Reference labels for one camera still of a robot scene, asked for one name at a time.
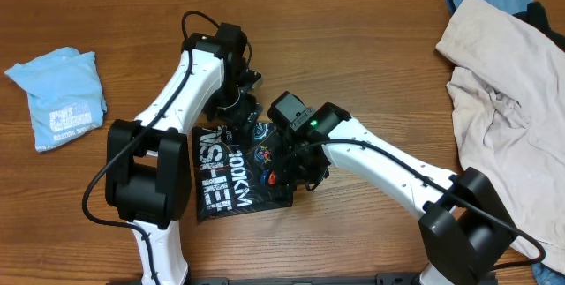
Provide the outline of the black orange-patterned jersey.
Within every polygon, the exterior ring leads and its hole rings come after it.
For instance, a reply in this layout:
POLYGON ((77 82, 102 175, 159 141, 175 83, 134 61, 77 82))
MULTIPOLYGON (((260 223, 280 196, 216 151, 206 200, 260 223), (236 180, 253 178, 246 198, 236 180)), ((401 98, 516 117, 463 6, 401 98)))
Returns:
POLYGON ((275 177, 268 169, 282 152, 283 141, 274 125, 256 123, 247 145, 235 137, 235 132, 227 125, 192 129, 199 222, 293 204, 293 190, 273 186, 275 177))

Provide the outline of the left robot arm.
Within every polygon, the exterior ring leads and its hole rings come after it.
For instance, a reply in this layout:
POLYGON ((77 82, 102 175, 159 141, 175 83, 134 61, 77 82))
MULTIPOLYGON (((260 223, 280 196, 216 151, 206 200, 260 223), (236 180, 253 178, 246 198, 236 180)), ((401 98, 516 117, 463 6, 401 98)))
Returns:
POLYGON ((216 28, 214 35, 186 35, 159 96, 134 120, 109 128, 105 198, 136 238, 142 284, 189 281, 178 221, 192 189, 188 136, 198 116, 248 134, 261 111, 250 93, 261 76, 244 56, 245 33, 227 23, 216 28))

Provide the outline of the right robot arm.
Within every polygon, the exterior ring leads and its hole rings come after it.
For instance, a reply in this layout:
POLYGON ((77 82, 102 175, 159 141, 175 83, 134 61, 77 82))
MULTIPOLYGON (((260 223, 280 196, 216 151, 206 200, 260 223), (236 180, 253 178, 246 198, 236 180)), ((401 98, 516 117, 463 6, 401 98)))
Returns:
POLYGON ((461 175, 420 161, 367 130, 327 102, 307 107, 288 92, 267 115, 281 132, 283 151, 266 183, 312 191, 335 166, 363 177, 418 221, 429 263, 415 284, 495 284, 494 266, 516 239, 514 223, 489 178, 461 175))

